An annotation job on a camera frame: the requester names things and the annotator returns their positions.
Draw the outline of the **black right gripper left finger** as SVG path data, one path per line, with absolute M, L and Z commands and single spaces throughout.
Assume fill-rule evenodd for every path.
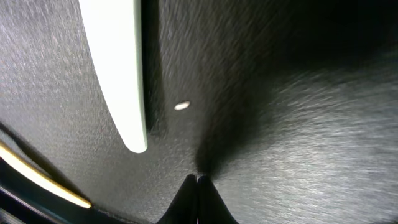
M 190 174 L 157 224 L 197 224 L 197 199 L 197 178 Z

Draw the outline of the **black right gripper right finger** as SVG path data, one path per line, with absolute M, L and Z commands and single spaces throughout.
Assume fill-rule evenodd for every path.
M 208 176 L 198 180 L 199 224 L 238 224 Z

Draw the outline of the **yellow plastic knife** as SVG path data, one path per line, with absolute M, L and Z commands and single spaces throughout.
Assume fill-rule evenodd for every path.
M 43 175 L 36 168 L 26 163 L 21 157 L 12 152 L 3 142 L 1 142 L 1 158 L 18 173 L 41 188 L 79 207 L 86 209 L 91 208 L 91 203 L 89 201 Z

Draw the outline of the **mint green plastic knife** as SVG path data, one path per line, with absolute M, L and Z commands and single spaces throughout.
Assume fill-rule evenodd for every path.
M 124 145 L 147 149 L 140 0 L 79 0 L 105 102 Z

